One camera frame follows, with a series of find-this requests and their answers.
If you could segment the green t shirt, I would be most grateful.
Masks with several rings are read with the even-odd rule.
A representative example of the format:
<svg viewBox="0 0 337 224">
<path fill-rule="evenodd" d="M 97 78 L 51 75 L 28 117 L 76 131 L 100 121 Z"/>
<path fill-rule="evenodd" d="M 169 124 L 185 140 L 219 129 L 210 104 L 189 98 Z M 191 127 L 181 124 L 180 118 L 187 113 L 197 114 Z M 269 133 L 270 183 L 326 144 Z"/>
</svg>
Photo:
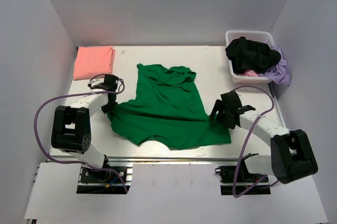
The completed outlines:
<svg viewBox="0 0 337 224">
<path fill-rule="evenodd" d="M 231 143 L 229 130 L 205 112 L 196 72 L 160 64 L 137 70 L 136 97 L 107 113 L 113 132 L 137 146 L 155 140 L 173 150 Z"/>
</svg>

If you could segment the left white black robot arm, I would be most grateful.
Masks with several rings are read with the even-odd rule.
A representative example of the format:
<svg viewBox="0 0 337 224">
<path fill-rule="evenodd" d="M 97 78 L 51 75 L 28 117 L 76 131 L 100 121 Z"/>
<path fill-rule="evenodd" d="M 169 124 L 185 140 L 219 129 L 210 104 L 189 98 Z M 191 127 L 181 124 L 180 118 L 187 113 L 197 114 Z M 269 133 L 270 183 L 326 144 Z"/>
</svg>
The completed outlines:
<svg viewBox="0 0 337 224">
<path fill-rule="evenodd" d="M 99 110 L 106 113 L 116 105 L 116 96 L 125 88 L 124 81 L 115 75 L 88 82 L 90 92 L 68 106 L 55 109 L 51 145 L 54 149 L 68 153 L 83 165 L 93 169 L 99 181 L 111 176 L 107 157 L 91 143 L 91 117 Z"/>
</svg>

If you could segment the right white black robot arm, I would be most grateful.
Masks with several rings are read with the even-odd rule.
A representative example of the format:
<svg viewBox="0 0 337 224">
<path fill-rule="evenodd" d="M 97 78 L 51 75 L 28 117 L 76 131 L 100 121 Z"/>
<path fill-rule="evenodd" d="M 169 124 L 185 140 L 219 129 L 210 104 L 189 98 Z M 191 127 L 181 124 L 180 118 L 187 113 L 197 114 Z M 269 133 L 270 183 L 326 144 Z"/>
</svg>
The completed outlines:
<svg viewBox="0 0 337 224">
<path fill-rule="evenodd" d="M 222 94 L 216 100 L 210 120 L 222 126 L 248 130 L 270 147 L 270 155 L 247 154 L 238 161 L 238 167 L 221 166 L 215 172 L 222 182 L 258 181 L 262 176 L 275 177 L 282 184 L 311 176 L 318 172 L 308 135 L 301 129 L 289 130 L 261 115 L 254 107 L 242 105 L 235 91 Z"/>
</svg>

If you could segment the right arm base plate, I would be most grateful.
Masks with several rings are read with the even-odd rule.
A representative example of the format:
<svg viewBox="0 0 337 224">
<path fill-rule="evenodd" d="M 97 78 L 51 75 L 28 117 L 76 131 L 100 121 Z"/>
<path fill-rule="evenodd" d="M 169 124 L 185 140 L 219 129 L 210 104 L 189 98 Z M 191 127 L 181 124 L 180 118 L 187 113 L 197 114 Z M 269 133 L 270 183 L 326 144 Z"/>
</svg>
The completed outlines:
<svg viewBox="0 0 337 224">
<path fill-rule="evenodd" d="M 233 183 L 236 166 L 219 166 L 215 168 L 215 173 L 221 178 L 222 183 Z M 240 165 L 237 175 L 237 182 L 254 183 L 258 181 L 261 174 L 249 173 L 245 165 Z"/>
</svg>

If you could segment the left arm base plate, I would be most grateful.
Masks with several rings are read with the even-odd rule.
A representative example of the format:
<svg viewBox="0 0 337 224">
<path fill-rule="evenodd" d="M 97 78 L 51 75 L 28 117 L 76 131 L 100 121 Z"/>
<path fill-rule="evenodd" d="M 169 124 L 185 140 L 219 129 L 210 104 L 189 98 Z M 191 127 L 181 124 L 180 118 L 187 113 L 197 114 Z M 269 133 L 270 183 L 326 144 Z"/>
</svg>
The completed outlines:
<svg viewBox="0 0 337 224">
<path fill-rule="evenodd" d="M 110 166 L 110 169 L 115 170 L 124 182 L 131 181 L 132 168 L 127 166 Z M 87 167 L 82 167 L 80 182 L 83 184 L 107 184 L 116 179 L 116 182 L 121 183 L 118 176 L 112 171 L 98 171 Z"/>
</svg>

